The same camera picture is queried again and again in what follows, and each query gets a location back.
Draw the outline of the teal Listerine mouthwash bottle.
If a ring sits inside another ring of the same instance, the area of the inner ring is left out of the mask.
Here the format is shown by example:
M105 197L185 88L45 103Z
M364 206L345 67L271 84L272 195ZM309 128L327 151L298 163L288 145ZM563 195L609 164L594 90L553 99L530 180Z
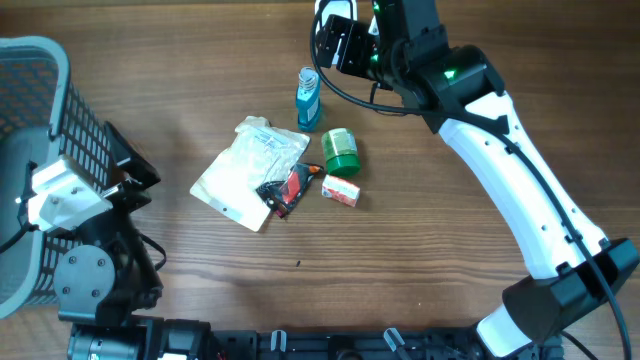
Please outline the teal Listerine mouthwash bottle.
M303 67L298 73L296 91L297 124L303 132L314 132L320 119L321 80L311 67Z

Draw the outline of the green lidded jar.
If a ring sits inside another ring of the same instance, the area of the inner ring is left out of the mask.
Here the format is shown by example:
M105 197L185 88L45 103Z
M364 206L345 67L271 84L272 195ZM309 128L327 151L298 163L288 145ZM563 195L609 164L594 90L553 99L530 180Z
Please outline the green lidded jar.
M351 177L361 170L354 133L347 128L334 128L321 138L327 172L332 176Z

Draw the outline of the white snack pouch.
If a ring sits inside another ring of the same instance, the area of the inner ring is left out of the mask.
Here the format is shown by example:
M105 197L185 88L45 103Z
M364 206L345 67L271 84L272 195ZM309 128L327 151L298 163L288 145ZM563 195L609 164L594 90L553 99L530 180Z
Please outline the white snack pouch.
M283 181L306 151L310 137L272 127L264 117L248 116L236 138L190 188L190 194L234 222L257 232L270 208L256 189Z

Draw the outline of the red Kleenex tissue pack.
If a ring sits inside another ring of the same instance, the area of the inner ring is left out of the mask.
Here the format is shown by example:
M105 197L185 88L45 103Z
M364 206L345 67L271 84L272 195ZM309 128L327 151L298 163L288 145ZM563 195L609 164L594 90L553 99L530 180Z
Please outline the red Kleenex tissue pack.
M351 207L356 206L360 192L361 189L358 186L332 175L325 176L321 187L323 197Z

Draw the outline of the dark red snack packet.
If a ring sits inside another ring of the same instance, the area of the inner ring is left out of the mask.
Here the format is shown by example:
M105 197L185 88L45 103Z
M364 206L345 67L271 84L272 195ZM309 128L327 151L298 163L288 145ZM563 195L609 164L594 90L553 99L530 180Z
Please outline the dark red snack packet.
M256 193L270 210L283 219L296 207L311 181L324 173L321 165L296 163L285 180L265 182L256 189Z

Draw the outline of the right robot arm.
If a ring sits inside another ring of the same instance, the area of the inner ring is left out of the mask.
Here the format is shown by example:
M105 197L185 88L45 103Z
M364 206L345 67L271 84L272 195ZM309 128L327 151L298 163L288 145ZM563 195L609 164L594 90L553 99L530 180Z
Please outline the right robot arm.
M434 2L374 0L371 7L366 24L317 3L315 69L332 67L398 94L398 112L423 118L478 178L528 271L472 328L469 355L513 357L608 305L630 358L616 294L639 263L633 242L608 239L579 209L526 134L497 70L478 47L450 45Z

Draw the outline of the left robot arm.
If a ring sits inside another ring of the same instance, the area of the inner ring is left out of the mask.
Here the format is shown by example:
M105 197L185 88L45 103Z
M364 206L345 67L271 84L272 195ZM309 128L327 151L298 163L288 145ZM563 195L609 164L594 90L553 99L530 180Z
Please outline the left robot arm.
M54 272L58 317L71 323L70 359L206 359L210 326L192 320L138 315L156 306L163 291L148 250L158 243L141 233L131 214L149 204L147 190L157 170L111 124L104 125L116 166L106 193L108 209L72 230L80 246L68 251Z

